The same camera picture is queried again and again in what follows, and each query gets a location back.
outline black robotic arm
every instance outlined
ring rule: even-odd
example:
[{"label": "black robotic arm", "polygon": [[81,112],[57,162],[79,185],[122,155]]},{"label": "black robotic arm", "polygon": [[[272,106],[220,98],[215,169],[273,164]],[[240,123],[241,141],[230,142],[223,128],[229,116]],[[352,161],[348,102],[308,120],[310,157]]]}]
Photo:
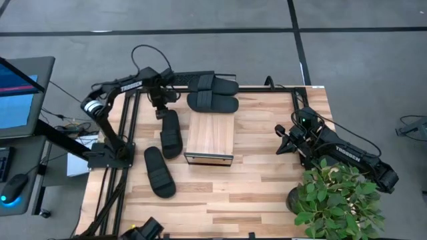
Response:
[{"label": "black robotic arm", "polygon": [[153,107],[156,107],[156,117],[161,119],[167,112],[165,104],[177,100],[176,91],[166,87],[172,82],[173,71],[170,68],[158,73],[151,67],[146,67],[137,75],[96,84],[99,87],[82,101],[81,108],[97,123],[105,136],[105,143],[94,143],[92,151],[85,153],[89,159],[89,168],[124,168],[130,167],[133,162],[135,147],[118,136],[108,121],[114,99],[121,93],[143,87],[147,90]]},{"label": "black robotic arm", "polygon": [[342,140],[326,126],[324,120],[313,109],[305,107],[297,112],[295,125],[289,135],[281,125],[277,125],[276,134],[282,137],[282,144],[276,154],[299,151],[301,164],[306,169],[314,167],[312,161],[326,157],[329,164],[343,162],[357,167],[367,179],[378,186],[378,190],[392,193],[399,180],[396,172],[379,158]]}]

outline blue light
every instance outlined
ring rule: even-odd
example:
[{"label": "blue light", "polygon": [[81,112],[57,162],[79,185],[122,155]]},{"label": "blue light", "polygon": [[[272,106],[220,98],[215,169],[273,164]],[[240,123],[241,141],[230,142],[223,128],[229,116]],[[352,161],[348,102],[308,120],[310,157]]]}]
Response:
[{"label": "blue light", "polygon": [[15,199],[13,202],[11,202],[11,203],[4,203],[4,202],[1,202],[1,204],[4,206],[4,207],[14,207],[14,206],[16,206],[16,205],[18,205],[20,202],[21,202],[21,200],[22,200],[22,198],[21,197],[18,197],[17,199]]}]

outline computer mouse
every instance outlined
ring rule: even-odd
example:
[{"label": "computer mouse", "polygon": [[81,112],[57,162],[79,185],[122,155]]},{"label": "computer mouse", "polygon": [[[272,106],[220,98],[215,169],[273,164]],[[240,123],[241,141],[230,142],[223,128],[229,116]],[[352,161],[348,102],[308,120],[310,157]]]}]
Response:
[{"label": "computer mouse", "polygon": [[6,183],[1,192],[0,200],[6,204],[14,202],[27,182],[28,176],[26,174],[16,174]]}]

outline monitor screen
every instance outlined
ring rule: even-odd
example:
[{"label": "monitor screen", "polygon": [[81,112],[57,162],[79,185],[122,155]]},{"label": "monitor screen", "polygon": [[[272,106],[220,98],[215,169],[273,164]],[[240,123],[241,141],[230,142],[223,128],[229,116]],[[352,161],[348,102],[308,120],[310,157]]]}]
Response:
[{"label": "monitor screen", "polygon": [[38,93],[41,88],[6,60],[0,61],[0,97]]},{"label": "monitor screen", "polygon": [[[29,76],[37,82],[37,76]],[[0,129],[25,126],[34,94],[0,97]]]}]

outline white paper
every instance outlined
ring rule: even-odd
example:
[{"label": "white paper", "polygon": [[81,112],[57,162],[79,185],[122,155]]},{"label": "white paper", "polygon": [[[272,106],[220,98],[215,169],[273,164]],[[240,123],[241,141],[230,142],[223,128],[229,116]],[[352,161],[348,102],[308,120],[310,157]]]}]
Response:
[{"label": "white paper", "polygon": [[[76,141],[85,145],[87,148],[92,149],[92,145],[98,140],[98,135],[90,135],[78,137]],[[87,168],[87,161],[77,157],[72,153],[67,155],[67,176],[74,177],[88,173],[89,169]]]}]

